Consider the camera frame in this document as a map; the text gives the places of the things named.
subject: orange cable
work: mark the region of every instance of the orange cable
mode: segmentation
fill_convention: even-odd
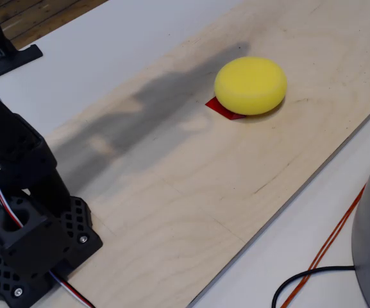
[[[364,192],[364,189],[365,188],[366,188],[366,186],[363,186],[363,188],[359,192],[357,198],[351,204],[351,207],[347,210],[347,212],[345,213],[345,215],[342,217],[342,219],[340,220],[340,222],[337,224],[337,226],[334,228],[333,232],[330,234],[330,236],[328,237],[328,239],[326,240],[326,242],[323,244],[323,246],[319,250],[319,253],[314,258],[314,260],[311,263],[311,265],[308,268],[308,270],[312,270],[312,269],[316,268],[317,265],[319,265],[321,259],[325,255],[325,253],[330,248],[330,246],[333,244],[334,240],[336,240],[336,237],[339,235],[340,231],[343,229],[344,225],[347,222],[347,219],[350,217],[350,214],[353,212],[353,210],[355,209],[355,207],[359,203],[359,201],[360,201],[360,199],[361,199],[361,197],[363,195],[363,192]],[[303,288],[303,286],[307,283],[307,281],[309,280],[309,278],[310,278],[310,275],[309,276],[305,276],[305,277],[303,277],[301,279],[301,281],[298,284],[298,286],[293,290],[293,292],[289,295],[289,297],[286,299],[286,301],[283,303],[283,305],[280,308],[287,308],[287,306],[289,306],[289,304],[292,302],[293,298],[296,297],[296,295],[300,292],[300,290]]]

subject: round sponge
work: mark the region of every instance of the round sponge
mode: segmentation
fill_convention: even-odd
[[[282,102],[286,88],[286,75],[279,65],[252,56],[226,64],[215,80],[215,94],[223,107],[245,116],[272,110]]]

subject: perforated black plate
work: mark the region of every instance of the perforated black plate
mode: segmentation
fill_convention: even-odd
[[[72,197],[71,200],[71,211],[64,212],[60,219],[68,236],[73,239],[69,256],[55,267],[55,271],[62,277],[66,277],[102,247],[101,239],[92,230],[88,205],[80,198]],[[6,265],[0,255],[0,299],[10,308],[30,308],[55,284],[55,280],[47,273],[33,282],[32,286],[29,285]],[[15,295],[18,289],[22,291],[20,296]]]

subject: red square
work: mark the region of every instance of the red square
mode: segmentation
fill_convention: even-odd
[[[236,114],[230,110],[227,110],[220,104],[216,97],[212,98],[206,103],[206,106],[215,110],[218,114],[221,114],[224,117],[227,117],[229,120],[242,119],[246,117],[245,115]]]

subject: black stand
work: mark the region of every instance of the black stand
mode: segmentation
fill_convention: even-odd
[[[37,45],[18,51],[8,40],[0,26],[0,76],[42,56]]]

